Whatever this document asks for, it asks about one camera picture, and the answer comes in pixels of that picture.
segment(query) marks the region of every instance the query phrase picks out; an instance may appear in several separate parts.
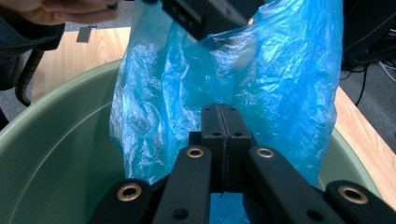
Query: gray carpet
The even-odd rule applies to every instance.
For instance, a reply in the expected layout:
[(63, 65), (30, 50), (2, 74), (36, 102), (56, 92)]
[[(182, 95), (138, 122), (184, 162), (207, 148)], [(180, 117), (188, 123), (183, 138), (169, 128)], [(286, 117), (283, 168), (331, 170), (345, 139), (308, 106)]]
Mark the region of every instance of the gray carpet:
[[(120, 17), (116, 21), (97, 24), (98, 29), (130, 26), (132, 19), (132, 2), (124, 2), (120, 6)], [(67, 23), (66, 31), (77, 31), (83, 24)], [(396, 79), (396, 71), (389, 69)], [(348, 79), (341, 80), (340, 85), (353, 102), (356, 102), (361, 92), (363, 73), (352, 74)], [(15, 119), (25, 107), (18, 102), (14, 90), (0, 91), (1, 107), (9, 120)], [(396, 151), (396, 82), (392, 81), (378, 64), (369, 68), (366, 89), (359, 104), (359, 110), (373, 125), (376, 131)]]

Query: black chair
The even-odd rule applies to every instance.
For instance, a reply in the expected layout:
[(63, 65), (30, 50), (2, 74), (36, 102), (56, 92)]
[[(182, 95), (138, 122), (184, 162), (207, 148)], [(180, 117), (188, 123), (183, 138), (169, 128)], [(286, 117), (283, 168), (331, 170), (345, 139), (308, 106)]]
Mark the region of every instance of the black chair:
[[(58, 48), (64, 33), (64, 24), (52, 27), (53, 32), (57, 34), (56, 38), (40, 44), (32, 49), (26, 65), (23, 66), (23, 58), (19, 56), (16, 60), (9, 63), (2, 63), (2, 76), (0, 76), (0, 91), (6, 91), (15, 88), (15, 95), (17, 99), (25, 106), (29, 106), (31, 101), (26, 96), (26, 90), (30, 80), (35, 74), (35, 70), (40, 64), (46, 50)], [(8, 120), (0, 107), (0, 131), (8, 125)]]

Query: black device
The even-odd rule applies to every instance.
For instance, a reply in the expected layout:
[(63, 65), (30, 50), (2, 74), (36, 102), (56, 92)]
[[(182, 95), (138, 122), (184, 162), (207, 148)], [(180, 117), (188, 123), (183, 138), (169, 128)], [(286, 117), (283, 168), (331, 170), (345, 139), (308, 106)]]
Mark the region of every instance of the black device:
[[(143, 0), (148, 4), (158, 0)], [(195, 39), (248, 25), (265, 0), (162, 0), (163, 10)]]
[(231, 105), (202, 109), (170, 175), (152, 186), (126, 179), (111, 188), (91, 224), (208, 223), (210, 193), (243, 194), (250, 223), (394, 223), (396, 213), (368, 189), (341, 180), (310, 186), (281, 153), (257, 146)]

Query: wooden table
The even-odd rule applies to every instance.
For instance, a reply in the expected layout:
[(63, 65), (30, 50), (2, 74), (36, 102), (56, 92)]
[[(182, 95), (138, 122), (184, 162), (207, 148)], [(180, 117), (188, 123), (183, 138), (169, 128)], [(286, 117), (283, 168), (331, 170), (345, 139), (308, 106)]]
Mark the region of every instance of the wooden table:
[[(65, 33), (61, 45), (46, 52), (34, 77), (33, 101), (71, 77), (98, 65), (122, 58), (130, 28), (92, 31), (88, 44), (77, 43), (77, 32)], [(335, 128), (354, 149), (378, 190), (396, 210), (396, 156), (359, 109), (339, 88), (335, 99)]]

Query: plastic bag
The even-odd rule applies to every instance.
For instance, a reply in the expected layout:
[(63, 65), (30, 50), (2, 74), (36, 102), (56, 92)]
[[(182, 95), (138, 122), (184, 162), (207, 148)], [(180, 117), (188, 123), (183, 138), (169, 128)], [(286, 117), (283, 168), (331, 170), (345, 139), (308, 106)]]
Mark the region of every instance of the plastic bag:
[(272, 1), (253, 19), (196, 42), (160, 3), (135, 2), (110, 118), (127, 177), (169, 174), (189, 132), (200, 131), (201, 108), (225, 103), (316, 184), (336, 120), (342, 1)]

